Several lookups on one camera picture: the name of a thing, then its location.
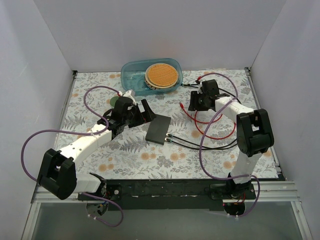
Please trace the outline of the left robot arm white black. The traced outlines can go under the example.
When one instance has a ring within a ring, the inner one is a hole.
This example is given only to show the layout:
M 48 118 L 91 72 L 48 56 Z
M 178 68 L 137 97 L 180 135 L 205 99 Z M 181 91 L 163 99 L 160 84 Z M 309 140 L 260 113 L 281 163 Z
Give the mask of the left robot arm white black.
M 157 117 L 146 99 L 141 103 L 144 111 L 140 111 L 132 97 L 121 96 L 87 135 L 59 150 L 47 150 L 37 183 L 60 200 L 67 199 L 73 193 L 88 193 L 95 200 L 103 199 L 107 194 L 107 181 L 95 173 L 77 174 L 77 168 L 99 147 L 121 134 L 125 127 L 137 127 Z

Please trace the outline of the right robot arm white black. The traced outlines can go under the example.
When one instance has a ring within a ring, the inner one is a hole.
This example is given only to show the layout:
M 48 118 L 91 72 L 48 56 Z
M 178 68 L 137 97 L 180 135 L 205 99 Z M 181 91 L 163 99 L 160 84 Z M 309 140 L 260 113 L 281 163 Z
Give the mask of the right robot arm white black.
M 251 184 L 254 168 L 274 145 L 274 135 L 268 112 L 240 104 L 236 97 L 220 93 L 216 80 L 196 81 L 198 89 L 190 93 L 189 111 L 213 110 L 236 124 L 236 143 L 239 154 L 232 171 L 218 183 L 209 186 L 214 200 L 237 199 L 244 194 L 253 196 Z

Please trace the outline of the black network switch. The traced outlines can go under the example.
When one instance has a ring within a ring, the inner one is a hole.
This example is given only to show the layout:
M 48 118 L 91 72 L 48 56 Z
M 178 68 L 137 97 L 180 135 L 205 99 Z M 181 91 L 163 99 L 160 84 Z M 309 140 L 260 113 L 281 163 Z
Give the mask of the black network switch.
M 170 117 L 157 114 L 155 119 L 150 122 L 145 140 L 147 142 L 164 145 L 170 123 Z

